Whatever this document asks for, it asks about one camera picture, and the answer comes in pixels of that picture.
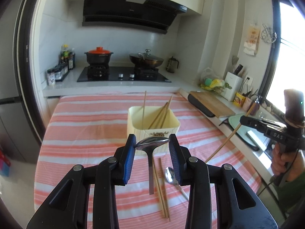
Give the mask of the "green sleeved right forearm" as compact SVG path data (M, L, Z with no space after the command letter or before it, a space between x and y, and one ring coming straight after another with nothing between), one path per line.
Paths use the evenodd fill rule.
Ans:
M295 152L281 154L279 145L275 146L273 154L271 168L276 176L286 171L285 164L292 162L296 155ZM282 187L275 187L275 190L278 194L281 209L290 213L304 195L304 155L302 150L298 152L285 184Z

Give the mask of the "person's right hand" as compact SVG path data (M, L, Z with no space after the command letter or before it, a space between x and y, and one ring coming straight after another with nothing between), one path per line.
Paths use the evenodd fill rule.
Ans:
M303 151L300 150L298 153L295 152L280 152L280 145L276 143L272 150L271 169L274 175L279 176L285 173L287 170L287 164L291 163L290 171L286 177L286 181L290 182L297 179L304 172L304 155Z

